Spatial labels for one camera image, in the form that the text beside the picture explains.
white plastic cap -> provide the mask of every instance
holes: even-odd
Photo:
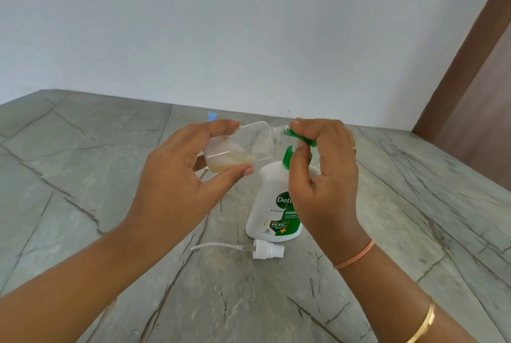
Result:
[[[282,258],[284,256],[284,246],[275,243],[254,239],[255,250],[252,257],[255,260],[265,260],[266,258]]]

forearm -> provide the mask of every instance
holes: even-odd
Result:
[[[358,224],[329,239],[333,241],[323,241],[323,247],[334,265],[357,255],[370,242]],[[339,272],[380,342],[406,342],[425,320],[430,297],[377,245]],[[475,341],[438,305],[435,309],[434,323],[420,342]]]
[[[0,336],[11,343],[75,342],[158,256],[119,227],[0,298]]]

transparent plastic bottle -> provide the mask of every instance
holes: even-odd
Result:
[[[271,127],[265,121],[239,127],[231,136],[213,137],[204,149],[209,170],[219,173],[237,164],[254,164],[275,154],[277,144],[296,136],[289,126]]]

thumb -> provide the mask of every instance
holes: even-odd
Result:
[[[209,197],[219,201],[243,176],[251,175],[254,168],[250,164],[233,165],[201,186]]]
[[[311,148],[302,140],[298,140],[296,150],[289,164],[289,193],[299,196],[310,189],[309,160]]]

marble countertop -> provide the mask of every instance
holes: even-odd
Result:
[[[0,106],[1,293],[114,228],[147,154],[209,111],[56,90]],[[290,121],[217,112],[244,124]],[[412,133],[350,128],[365,229],[477,340],[511,342],[511,193]],[[316,151],[312,164],[318,159]],[[283,243],[283,259],[190,251],[204,242],[251,243],[244,228],[257,187],[256,174],[240,181],[79,342],[375,342],[306,230]]]

